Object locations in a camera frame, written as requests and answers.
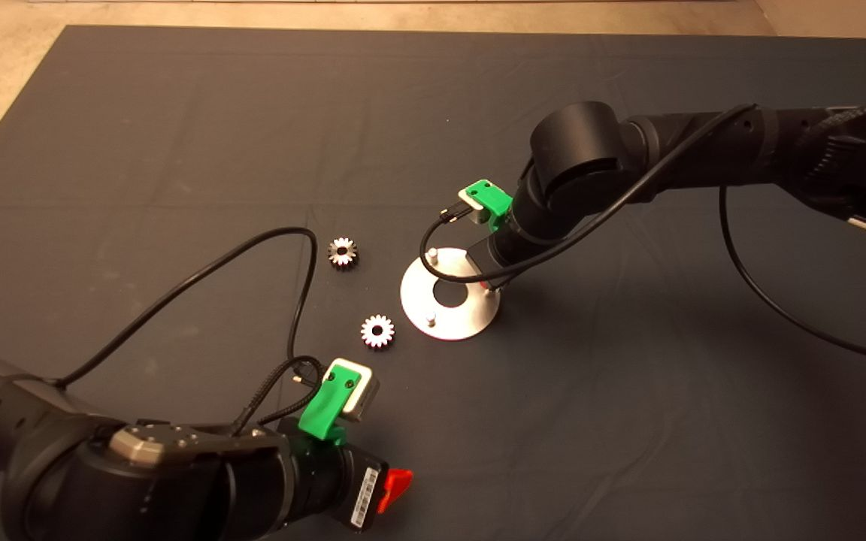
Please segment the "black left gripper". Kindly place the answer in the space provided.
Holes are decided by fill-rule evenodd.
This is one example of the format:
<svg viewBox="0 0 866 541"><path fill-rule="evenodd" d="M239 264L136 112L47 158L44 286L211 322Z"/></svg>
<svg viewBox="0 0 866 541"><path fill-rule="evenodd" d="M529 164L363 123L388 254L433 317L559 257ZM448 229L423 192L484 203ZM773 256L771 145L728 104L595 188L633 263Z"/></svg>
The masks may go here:
<svg viewBox="0 0 866 541"><path fill-rule="evenodd" d="M284 523L326 514L348 530L374 526L412 484L413 471L350 444L338 446L306 434L289 434L292 499Z"/></svg>

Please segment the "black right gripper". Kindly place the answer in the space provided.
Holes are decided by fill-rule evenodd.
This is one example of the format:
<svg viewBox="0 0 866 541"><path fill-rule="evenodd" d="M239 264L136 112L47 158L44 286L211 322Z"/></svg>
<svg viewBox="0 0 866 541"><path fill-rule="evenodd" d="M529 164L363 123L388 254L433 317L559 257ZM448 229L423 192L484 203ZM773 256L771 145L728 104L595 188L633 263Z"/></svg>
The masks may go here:
<svg viewBox="0 0 866 541"><path fill-rule="evenodd" d="M496 274L502 271L503 274L499 277L481 282L481 287L485 292L501 290L520 274L520 271L516 271L516 273L508 271L502 259L492 252L491 237L479 240L468 249L468 263L477 270L479 275Z"/></svg>

